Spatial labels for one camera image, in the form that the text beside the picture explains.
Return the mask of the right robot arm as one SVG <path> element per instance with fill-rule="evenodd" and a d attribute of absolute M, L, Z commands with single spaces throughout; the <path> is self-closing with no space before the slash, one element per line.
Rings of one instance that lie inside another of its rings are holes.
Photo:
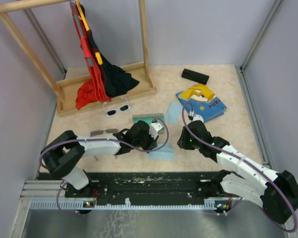
<path fill-rule="evenodd" d="M 232 169 L 216 175 L 212 183 L 215 195 L 231 193 L 244 198 L 278 224 L 284 224 L 298 209 L 298 184 L 293 174 L 272 170 L 244 156 L 228 141 L 212 136 L 200 120 L 183 127 L 177 144 L 181 149 L 197 149 L 204 157 Z"/>

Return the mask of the grey glasses case green lining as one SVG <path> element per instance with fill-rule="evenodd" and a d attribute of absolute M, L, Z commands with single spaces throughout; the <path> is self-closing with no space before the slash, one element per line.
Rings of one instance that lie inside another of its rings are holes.
<path fill-rule="evenodd" d="M 131 128 L 137 128 L 140 131 L 149 132 L 149 125 L 155 118 L 164 120 L 164 115 L 163 113 L 133 115 L 132 119 L 134 125 Z"/>

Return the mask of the grey blue sunglasses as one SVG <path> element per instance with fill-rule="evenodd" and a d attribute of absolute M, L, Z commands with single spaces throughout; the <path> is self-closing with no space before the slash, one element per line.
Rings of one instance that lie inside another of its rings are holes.
<path fill-rule="evenodd" d="M 108 128 L 108 129 L 94 130 L 90 133 L 90 136 L 94 137 L 94 136 L 98 136 L 98 135 L 113 134 L 113 133 L 118 133 L 118 129 L 117 128 Z"/>

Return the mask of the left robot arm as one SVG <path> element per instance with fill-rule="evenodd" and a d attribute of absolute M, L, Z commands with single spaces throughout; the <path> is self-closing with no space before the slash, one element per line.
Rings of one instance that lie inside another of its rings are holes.
<path fill-rule="evenodd" d="M 157 147 L 158 134 L 163 128 L 157 121 L 147 124 L 140 120 L 129 129 L 103 136 L 81 137 L 67 130 L 41 151 L 40 163 L 53 179 L 66 181 L 77 193 L 87 197 L 93 192 L 93 184 L 77 167 L 81 158 L 118 156 L 131 150 L 150 152 Z"/>

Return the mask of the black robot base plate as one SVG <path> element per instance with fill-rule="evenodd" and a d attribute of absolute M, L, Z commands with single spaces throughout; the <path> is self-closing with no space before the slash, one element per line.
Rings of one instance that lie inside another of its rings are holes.
<path fill-rule="evenodd" d="M 65 198 L 87 198 L 98 206 L 203 205 L 207 199 L 223 202 L 224 207 L 236 197 L 224 192 L 217 184 L 220 172 L 146 172 L 87 173 L 89 184 L 77 190 L 65 187 Z"/>

